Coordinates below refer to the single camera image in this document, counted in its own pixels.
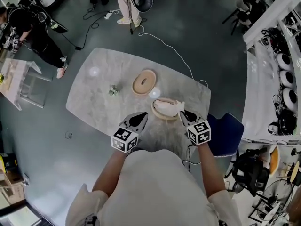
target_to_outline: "concrete floor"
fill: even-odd
[[[65,34],[82,46],[88,26],[97,18],[82,20],[90,8],[89,0],[65,0],[53,17],[66,26]],[[117,1],[97,11],[118,9]],[[232,113],[242,118],[246,92],[246,46],[239,29],[230,36],[231,22],[221,21],[234,10],[234,0],[154,0],[153,8],[142,18],[145,32],[152,33],[174,46],[191,67],[195,80],[206,80],[211,89],[210,113],[221,117]],[[91,188],[112,154],[110,138],[76,118],[65,108],[67,97],[82,63],[95,48],[108,48],[153,60],[187,76],[190,72],[175,52],[160,41],[129,33],[127,25],[118,25],[120,16],[101,19],[99,28],[91,30],[82,51],[75,51],[60,34],[50,36],[69,57],[65,76],[53,81],[39,81],[35,98],[45,107],[40,109],[21,102],[22,111],[1,98],[1,120],[6,151],[14,150],[22,172],[30,177],[26,198],[56,226],[63,226],[69,205],[82,183]],[[26,48],[16,58],[34,60],[44,75],[55,77],[55,68],[44,63]],[[71,132],[71,139],[65,133]],[[218,159],[225,171],[230,159]],[[201,183],[199,166],[191,172]]]

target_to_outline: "wooden lid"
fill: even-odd
[[[269,163],[270,175],[273,176],[279,167],[280,154],[278,147],[276,146],[273,152],[271,153],[271,161]]]
[[[151,92],[156,84],[156,74],[152,70],[143,70],[132,84],[132,91],[139,96],[145,96]]]

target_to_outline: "power strip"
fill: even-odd
[[[109,12],[104,16],[104,19],[109,19],[109,18],[112,16],[113,13],[114,13],[113,11],[109,11]]]

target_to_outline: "white shirt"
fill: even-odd
[[[167,150],[129,155],[109,198],[102,191],[88,192],[84,184],[69,208],[66,226],[83,226],[93,214],[96,226],[241,225],[228,192],[207,199],[181,159]]]

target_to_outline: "white sneaker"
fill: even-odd
[[[65,62],[65,61],[67,60],[67,56],[61,57],[60,60],[61,60],[62,62]]]
[[[130,22],[130,19],[129,18],[122,18],[122,19],[120,19],[120,20],[117,20],[117,23],[118,24],[130,24],[131,22]]]
[[[63,77],[63,75],[65,74],[65,70],[68,68],[68,64],[66,62],[64,62],[64,66],[62,68],[58,68],[57,69],[57,75],[56,78],[60,79]]]
[[[136,22],[134,22],[134,25],[135,25],[135,27],[139,27],[139,26],[140,26],[140,23],[141,23],[141,21],[142,21],[141,17],[138,17],[137,21],[136,21]]]

